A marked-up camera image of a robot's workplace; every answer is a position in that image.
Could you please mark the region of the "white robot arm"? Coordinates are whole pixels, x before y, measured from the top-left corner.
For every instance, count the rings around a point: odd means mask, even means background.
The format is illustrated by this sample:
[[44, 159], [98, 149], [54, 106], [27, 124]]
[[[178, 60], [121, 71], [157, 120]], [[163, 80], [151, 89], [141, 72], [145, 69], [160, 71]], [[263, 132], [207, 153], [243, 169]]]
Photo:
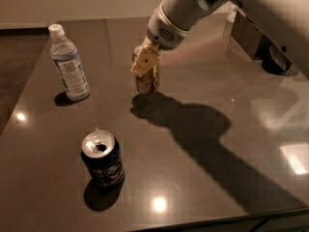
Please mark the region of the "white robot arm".
[[293, 65], [309, 75], [309, 0], [162, 0], [148, 23], [131, 72], [141, 77], [178, 47], [199, 20], [226, 2], [240, 8]]

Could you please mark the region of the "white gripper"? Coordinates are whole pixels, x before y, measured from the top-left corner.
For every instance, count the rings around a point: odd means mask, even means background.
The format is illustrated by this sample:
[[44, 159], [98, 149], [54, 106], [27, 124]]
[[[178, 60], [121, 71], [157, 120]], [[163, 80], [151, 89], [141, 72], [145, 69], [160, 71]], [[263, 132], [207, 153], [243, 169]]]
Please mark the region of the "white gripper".
[[164, 50], [174, 49], [188, 36], [192, 24], [193, 18], [188, 10], [160, 4], [149, 20], [147, 36], [133, 50], [136, 57], [131, 72], [142, 77], [160, 61], [159, 51], [148, 44], [153, 43]]

